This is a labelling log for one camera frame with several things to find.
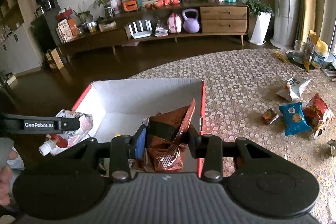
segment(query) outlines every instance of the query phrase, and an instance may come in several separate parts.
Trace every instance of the flower pattern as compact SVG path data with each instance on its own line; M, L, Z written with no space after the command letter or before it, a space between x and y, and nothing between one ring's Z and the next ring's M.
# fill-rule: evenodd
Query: flower pattern
M321 223L336 221L336 157L327 142L336 138L334 124L317 140L312 133L285 136L281 118L264 125L261 115L287 104L276 92L293 76L311 78L301 101L305 106L319 93L329 108L336 110L336 83L320 71L307 73L283 63L275 49L236 50L178 60L139 73L132 78L191 77L205 81L204 133L233 142L246 137L311 172L319 182L320 194L311 214ZM231 158L223 159L224 176L234 172Z

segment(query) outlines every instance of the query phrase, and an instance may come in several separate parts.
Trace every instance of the blue snack bag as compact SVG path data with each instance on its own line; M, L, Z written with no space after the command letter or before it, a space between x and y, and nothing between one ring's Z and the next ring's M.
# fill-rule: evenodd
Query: blue snack bag
M286 136L311 130L302 112L302 102L279 106L279 110L287 124Z

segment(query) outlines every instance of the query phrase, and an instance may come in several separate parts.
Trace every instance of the dark wooden floor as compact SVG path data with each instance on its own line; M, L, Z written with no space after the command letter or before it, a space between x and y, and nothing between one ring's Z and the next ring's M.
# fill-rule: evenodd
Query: dark wooden floor
M96 80L125 79L141 71L175 60L212 52L242 48L272 47L268 42L256 46L239 37L192 37L143 42L136 47L117 47L83 52L72 58L61 71L48 69L18 77L10 87L0 89L0 112L33 116L55 116L61 109L71 109L83 90ZM26 167L42 156L38 147L42 136L11 136Z

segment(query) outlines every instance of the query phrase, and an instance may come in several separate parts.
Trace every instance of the stack of books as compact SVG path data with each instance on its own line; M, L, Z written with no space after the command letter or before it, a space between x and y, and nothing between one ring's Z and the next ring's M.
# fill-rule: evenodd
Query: stack of books
M161 20L157 21L154 35L156 37L165 37L168 35L168 28L164 26Z

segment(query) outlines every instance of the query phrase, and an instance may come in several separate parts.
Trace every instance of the red apple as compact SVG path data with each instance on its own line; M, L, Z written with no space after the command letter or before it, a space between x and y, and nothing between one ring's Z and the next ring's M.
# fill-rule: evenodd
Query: red apple
M157 0L153 4L154 8L156 9L162 7L163 5L164 5L163 0Z
M170 4L170 0L163 0L163 3L165 4L165 6Z
M170 0L171 4L179 4L180 0Z

